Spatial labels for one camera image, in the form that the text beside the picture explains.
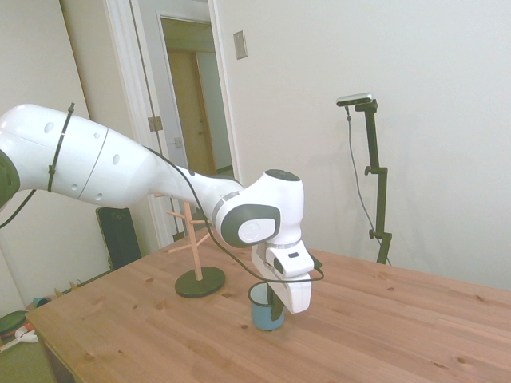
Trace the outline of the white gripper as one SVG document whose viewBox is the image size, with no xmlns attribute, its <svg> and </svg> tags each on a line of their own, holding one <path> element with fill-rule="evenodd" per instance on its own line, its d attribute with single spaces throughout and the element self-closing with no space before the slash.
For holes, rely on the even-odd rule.
<svg viewBox="0 0 511 383">
<path fill-rule="evenodd" d="M 292 247 L 255 245 L 252 263 L 269 283 L 267 302 L 271 306 L 272 321 L 280 319 L 284 307 L 293 314 L 309 307 L 312 257 L 303 244 Z"/>
</svg>

